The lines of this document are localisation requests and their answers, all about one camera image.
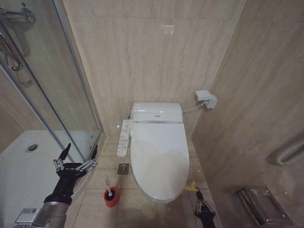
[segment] smart toilet seat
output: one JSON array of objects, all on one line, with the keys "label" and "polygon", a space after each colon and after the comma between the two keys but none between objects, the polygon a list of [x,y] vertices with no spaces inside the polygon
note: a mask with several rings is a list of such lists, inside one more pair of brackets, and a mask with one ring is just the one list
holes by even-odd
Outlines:
[{"label": "smart toilet seat", "polygon": [[184,124],[176,116],[165,118],[135,115],[130,147],[133,174],[140,190],[159,204],[169,203],[181,194],[189,172]]}]

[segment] shower enclosure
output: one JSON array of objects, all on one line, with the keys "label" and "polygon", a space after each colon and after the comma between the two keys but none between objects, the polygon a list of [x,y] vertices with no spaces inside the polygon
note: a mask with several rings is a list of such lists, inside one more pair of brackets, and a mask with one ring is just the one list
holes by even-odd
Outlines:
[{"label": "shower enclosure", "polygon": [[61,0],[0,7],[0,227],[12,227],[52,192],[53,159],[71,143],[83,163],[102,127]]}]

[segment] glass shower door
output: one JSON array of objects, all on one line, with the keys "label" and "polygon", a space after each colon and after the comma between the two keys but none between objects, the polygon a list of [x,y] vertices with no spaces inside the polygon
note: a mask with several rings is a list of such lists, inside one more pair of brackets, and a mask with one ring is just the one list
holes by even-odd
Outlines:
[{"label": "glass shower door", "polygon": [[64,145],[72,141],[82,160],[86,160],[100,126],[53,1],[3,0],[1,7],[10,11],[2,11],[1,23],[25,63],[23,69],[13,70],[16,81],[37,110],[47,116],[49,112],[38,101],[37,93],[31,92],[36,86],[43,91],[60,122],[49,121],[53,132]]}]

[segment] beige wall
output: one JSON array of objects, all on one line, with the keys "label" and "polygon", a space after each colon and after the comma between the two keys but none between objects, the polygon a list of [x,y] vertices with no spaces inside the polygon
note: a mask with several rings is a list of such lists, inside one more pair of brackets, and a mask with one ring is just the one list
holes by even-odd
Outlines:
[{"label": "beige wall", "polygon": [[[105,135],[134,101],[195,106],[210,89],[245,0],[64,0]],[[161,25],[174,25],[172,35]],[[186,113],[192,134],[200,110]]]},{"label": "beige wall", "polygon": [[304,160],[275,165],[304,130],[304,1],[247,0],[192,139],[223,227],[250,227],[234,192],[267,186],[304,223]]},{"label": "beige wall", "polygon": [[44,129],[24,99],[0,71],[0,152],[26,130]]},{"label": "beige wall", "polygon": [[20,124],[0,105],[0,153],[23,132]]},{"label": "beige wall", "polygon": [[[20,20],[6,22],[5,26],[21,51],[14,31],[23,34],[20,37],[28,44],[24,57],[29,68],[68,130],[98,129],[53,1],[28,0],[25,3],[34,12],[36,22]],[[21,3],[4,0],[1,7],[20,10]],[[23,91],[48,125],[53,130],[61,130],[60,122],[27,69],[12,73],[17,81],[19,78],[33,81],[32,86],[23,86]]]}]

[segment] shower drain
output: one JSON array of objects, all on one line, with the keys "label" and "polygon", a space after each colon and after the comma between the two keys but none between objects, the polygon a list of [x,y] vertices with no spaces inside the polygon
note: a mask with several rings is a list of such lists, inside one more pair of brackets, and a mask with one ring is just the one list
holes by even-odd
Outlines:
[{"label": "shower drain", "polygon": [[129,163],[120,163],[118,166],[117,174],[128,174],[129,173]]},{"label": "shower drain", "polygon": [[38,147],[37,144],[30,145],[30,146],[28,147],[28,151],[29,151],[29,152],[32,152],[32,151],[36,150],[37,147]]}]

